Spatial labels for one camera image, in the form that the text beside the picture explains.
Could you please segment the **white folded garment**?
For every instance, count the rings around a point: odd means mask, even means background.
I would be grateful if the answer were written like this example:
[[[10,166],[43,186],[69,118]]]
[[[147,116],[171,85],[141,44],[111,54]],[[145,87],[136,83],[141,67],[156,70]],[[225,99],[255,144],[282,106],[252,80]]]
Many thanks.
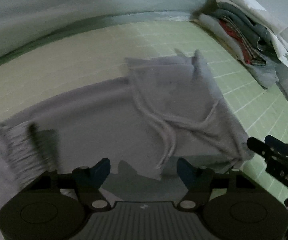
[[[220,25],[219,21],[216,18],[213,18],[209,15],[200,14],[197,20],[203,27],[213,33],[216,38],[222,40],[226,44],[226,46],[234,52],[237,59],[244,63],[242,49],[240,48],[238,42],[236,42],[235,39],[230,37],[225,32],[224,28]]]

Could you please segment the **white printed folded cloth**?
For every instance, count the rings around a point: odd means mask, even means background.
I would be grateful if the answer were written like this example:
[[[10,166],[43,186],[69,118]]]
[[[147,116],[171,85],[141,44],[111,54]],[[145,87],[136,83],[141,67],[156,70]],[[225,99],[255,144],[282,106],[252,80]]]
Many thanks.
[[[240,9],[254,22],[267,28],[278,59],[288,67],[288,26],[274,17],[256,0],[216,0],[227,2]]]

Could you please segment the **grey sweatpants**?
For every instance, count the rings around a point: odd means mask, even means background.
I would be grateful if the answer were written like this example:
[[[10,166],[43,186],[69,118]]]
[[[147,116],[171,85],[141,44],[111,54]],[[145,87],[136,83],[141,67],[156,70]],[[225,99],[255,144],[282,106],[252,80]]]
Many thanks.
[[[220,173],[252,159],[248,135],[200,51],[126,63],[127,77],[62,93],[0,121],[0,208],[44,171],[66,173],[105,157],[110,202],[179,200],[180,157]]]

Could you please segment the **light grey crumpled garment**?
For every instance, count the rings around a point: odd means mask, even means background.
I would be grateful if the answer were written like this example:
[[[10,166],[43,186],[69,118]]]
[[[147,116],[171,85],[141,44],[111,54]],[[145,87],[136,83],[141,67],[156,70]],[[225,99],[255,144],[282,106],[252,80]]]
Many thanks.
[[[265,89],[268,89],[276,82],[279,82],[276,66],[277,64],[273,61],[268,61],[266,65],[245,65],[246,69],[255,78],[258,84]]]

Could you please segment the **dark grey folded garment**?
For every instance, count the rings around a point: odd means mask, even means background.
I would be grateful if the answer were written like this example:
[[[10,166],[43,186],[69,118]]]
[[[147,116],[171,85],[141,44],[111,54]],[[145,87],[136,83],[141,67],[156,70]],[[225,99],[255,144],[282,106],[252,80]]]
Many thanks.
[[[250,19],[237,7],[230,3],[220,2],[218,9],[213,11],[211,16],[217,19],[231,20],[252,46],[262,53],[275,53],[267,28]]]

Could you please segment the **plaid folded shirt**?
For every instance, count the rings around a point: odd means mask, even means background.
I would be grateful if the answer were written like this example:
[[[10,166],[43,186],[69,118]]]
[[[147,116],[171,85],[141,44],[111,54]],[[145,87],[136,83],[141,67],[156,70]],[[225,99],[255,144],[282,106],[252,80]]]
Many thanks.
[[[224,17],[223,20],[228,23],[228,25],[235,30],[242,38],[243,42],[249,49],[250,54],[252,55],[252,63],[251,65],[266,65],[267,61],[263,58],[263,56],[250,44],[247,38],[244,37],[244,35],[239,31],[238,27],[229,19]]]

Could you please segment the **red folded garment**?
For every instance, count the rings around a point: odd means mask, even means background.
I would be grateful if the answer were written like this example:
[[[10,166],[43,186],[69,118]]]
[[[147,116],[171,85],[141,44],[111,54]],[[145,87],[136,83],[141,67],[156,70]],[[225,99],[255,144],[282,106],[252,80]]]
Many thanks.
[[[239,47],[242,50],[243,59],[244,59],[245,63],[246,64],[251,64],[252,63],[252,55],[250,54],[249,49],[247,48],[245,43],[243,42],[241,36],[235,30],[233,30],[228,25],[227,22],[225,22],[223,20],[219,20],[219,23],[223,27],[225,32],[238,43]]]

